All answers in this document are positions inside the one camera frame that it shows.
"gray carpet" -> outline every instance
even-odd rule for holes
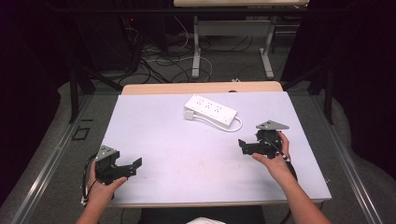
[[[209,37],[206,43],[210,43],[210,49],[231,49],[244,37]],[[276,52],[270,54],[276,80],[280,80],[282,68],[287,58],[293,38],[290,36],[280,36],[276,41]],[[240,49],[248,45],[244,42]],[[202,56],[206,57],[211,65],[205,60],[201,61],[201,68],[207,72],[213,68],[210,81],[231,81],[238,77],[242,81],[261,81],[267,80],[263,75],[263,68],[258,52],[258,46],[262,46],[263,41],[253,39],[251,47],[241,52],[209,52],[203,51]],[[156,63],[153,68],[167,78],[175,78],[174,81],[185,81],[187,75],[181,73],[183,68],[191,67],[191,60],[181,61],[180,66],[163,66]],[[125,78],[121,84],[139,83],[145,80],[145,76],[133,76]],[[203,82],[206,76],[202,75],[194,80]],[[73,124],[72,135],[75,138],[82,137],[84,132],[89,129],[85,140],[67,139],[64,146],[64,154],[59,165],[54,167],[53,176],[45,186],[39,201],[34,204],[35,208],[28,214],[28,223],[73,223],[82,212],[83,207],[79,204],[81,199],[81,176],[85,161],[97,151],[102,138],[106,132],[112,109],[116,103],[116,95],[108,86],[100,82],[95,82],[98,92],[94,96],[89,96],[86,110]],[[320,111],[315,107],[316,101],[304,91],[306,85],[303,83],[290,91],[290,98],[295,106],[297,115],[303,125],[307,139],[318,160],[318,165],[326,178],[332,194],[332,199],[325,202],[322,211],[333,223],[370,223],[364,215],[360,202],[355,194],[355,189],[350,185],[348,176],[343,166],[340,164],[336,145],[330,136],[328,128],[322,119]],[[67,85],[60,88],[62,103],[58,109],[56,118],[49,127],[46,137],[37,149],[28,168],[20,179],[15,189],[10,193],[7,201],[0,209],[0,222],[11,223],[19,211],[23,200],[29,194],[30,188],[34,185],[42,168],[51,157],[55,150],[59,149],[59,143],[64,138],[64,133],[69,127],[67,121],[70,115],[70,100]],[[386,175],[383,171],[357,157],[350,150],[350,133],[347,119],[342,107],[334,102],[333,119],[334,128],[338,132],[344,146],[348,149],[355,167],[360,175],[368,194],[371,196],[373,204],[380,214],[383,223],[396,223],[396,216],[392,209],[396,207],[396,183],[395,180]],[[288,207],[284,204],[265,205],[263,212],[267,223],[279,223],[286,215]],[[136,223],[139,219],[139,209],[115,209],[108,208],[104,213],[101,223]]]

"cable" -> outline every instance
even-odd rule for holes
[[[149,79],[150,79],[150,77],[151,77],[150,74],[145,74],[145,73],[134,73],[134,74],[131,74],[131,75],[127,76],[127,77],[121,78],[121,79],[118,81],[118,83],[121,84],[121,82],[122,82],[124,79],[128,78],[128,77],[137,77],[137,76],[146,76],[146,77],[147,77],[146,80],[144,80],[143,82],[141,82],[141,83],[139,83],[139,84],[146,84],[146,83],[148,83],[148,82],[149,82]]]
[[[184,113],[184,118],[185,119],[189,119],[189,120],[192,120],[192,119],[203,119],[203,120],[215,125],[219,129],[221,129],[221,130],[223,130],[224,132],[227,132],[227,133],[234,133],[234,132],[240,130],[242,128],[242,126],[243,126],[242,120],[240,118],[238,118],[237,116],[235,116],[234,119],[237,119],[239,121],[239,127],[237,127],[236,129],[231,129],[231,130],[230,129],[225,129],[225,128],[219,126],[217,123],[213,122],[210,119],[201,117],[199,115],[195,115],[192,110],[186,110],[185,113]]]
[[[177,17],[175,17],[175,19],[178,21],[180,26],[184,29],[184,34],[186,36],[186,43],[180,47],[181,49],[183,49],[189,43],[189,32],[187,32],[186,27],[184,27],[184,25],[181,23],[181,21]]]
[[[204,58],[204,57],[199,57],[200,59],[204,59],[209,65],[210,65],[210,72],[208,73],[208,75],[207,75],[207,77],[206,77],[206,79],[204,80],[204,82],[207,82],[208,80],[210,80],[210,76],[212,75],[212,73],[213,73],[213,65],[212,65],[212,63],[208,60],[208,59],[206,59],[206,58]],[[177,65],[177,66],[179,66],[177,63],[175,63],[175,62],[181,62],[181,61],[184,61],[184,60],[188,60],[188,59],[194,59],[194,57],[187,57],[187,58],[183,58],[183,59],[174,59],[174,60],[171,60],[171,59],[167,59],[167,60],[159,60],[159,59],[156,59],[156,60],[149,60],[149,61],[146,61],[147,63],[153,63],[153,62],[164,62],[164,63],[167,63],[167,62],[171,62],[171,63],[173,63],[174,65]]]
[[[271,144],[271,146],[273,146],[276,149],[276,151],[279,152],[279,154],[282,156],[285,163],[288,165],[291,174],[298,181],[296,171],[294,170],[293,165],[291,165],[291,161],[290,161],[289,157],[286,156],[285,153],[283,153],[283,151],[280,150],[274,143],[272,143],[270,140],[268,140],[268,138],[263,137],[263,139],[265,139],[265,141],[267,141],[269,144]]]
[[[151,71],[153,73],[154,77],[157,77],[159,80],[162,80],[164,83],[171,83],[171,81],[169,81],[168,79],[166,79],[165,77],[163,77],[160,73],[158,73],[157,71],[155,71],[144,59],[141,59],[140,62],[142,63],[142,65],[144,65],[149,71]]]
[[[282,221],[280,222],[280,224],[285,224],[289,218],[291,217],[291,210],[289,209],[288,213],[286,214],[286,216],[282,219]]]
[[[90,188],[88,189],[87,198],[88,198],[88,196],[90,196],[91,189],[92,189],[93,185],[94,185],[97,181],[98,181],[98,180],[95,179],[95,180],[93,181],[92,185],[90,186]]]
[[[88,166],[90,164],[90,162],[96,157],[96,154],[93,154],[90,156],[90,158],[85,162],[85,166],[84,166],[84,171],[82,173],[82,185],[81,185],[81,189],[82,189],[82,199],[81,199],[81,203],[85,206],[88,202],[88,193],[87,192],[87,170],[88,170]]]
[[[319,204],[319,210],[321,211],[322,208],[323,208],[323,202],[320,202],[320,204]]]
[[[120,223],[122,224],[122,220],[123,220],[123,212],[124,212],[124,210],[125,210],[125,208],[122,208],[122,211],[121,211],[121,218],[120,218]]]
[[[208,41],[207,41],[207,42],[208,42],[208,44],[209,44],[209,47],[203,48],[203,47],[200,45],[200,48],[202,49],[202,51],[208,51],[208,52],[244,51],[244,50],[248,49],[248,48],[251,46],[251,44],[253,43],[253,36],[250,37],[250,42],[248,43],[248,45],[247,45],[244,49],[236,49],[236,48],[238,48],[239,46],[241,46],[241,44],[244,43],[246,39],[248,39],[248,35],[245,36],[245,38],[244,38],[241,42],[239,42],[239,44],[237,44],[235,47],[233,47],[233,48],[231,48],[231,49],[209,49],[211,45],[210,45],[210,43],[209,43]]]

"desk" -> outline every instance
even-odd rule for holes
[[[143,165],[136,176],[118,189],[109,206],[285,203],[279,185],[262,164],[242,154],[237,142],[238,138],[255,142],[255,126],[268,119],[290,126],[284,133],[290,140],[299,182],[310,198],[330,199],[290,98],[281,90],[277,82],[125,87],[103,145],[120,151],[117,165],[129,164],[140,157]],[[183,106],[193,93],[236,109],[244,127],[236,133],[225,133],[200,121],[184,120]]]
[[[276,7],[303,6],[309,0],[175,0],[176,7]],[[194,17],[194,59],[192,63],[193,78],[199,77],[201,50],[200,35],[255,35],[266,36],[265,46],[260,49],[262,64],[268,79],[274,79],[274,73],[268,58],[269,48],[276,27],[276,17],[269,21],[198,21]]]

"power strip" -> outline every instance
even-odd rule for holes
[[[209,119],[219,126],[229,128],[236,116],[236,110],[218,104],[205,97],[194,94],[184,105],[186,110],[191,110],[195,115]]]

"hand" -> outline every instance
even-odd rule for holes
[[[88,203],[77,223],[98,223],[100,216],[113,197],[114,191],[127,181],[126,177],[117,179],[110,185],[99,183],[95,178],[95,161],[92,162],[88,181]]]
[[[277,134],[279,135],[280,139],[282,140],[282,152],[290,159],[289,154],[289,139],[283,134],[281,131],[278,131]],[[271,177],[276,180],[278,184],[281,185],[282,181],[288,180],[290,177],[294,179],[292,176],[288,165],[285,163],[281,156],[276,156],[273,159],[267,159],[263,155],[259,153],[253,153],[253,159],[256,161],[261,162],[264,164],[268,172],[270,173]]]
[[[122,177],[111,183],[104,185],[95,179],[96,162],[93,161],[90,170],[90,180],[88,182],[88,205],[94,204],[96,207],[105,207],[113,197],[114,191],[127,181],[126,177]]]

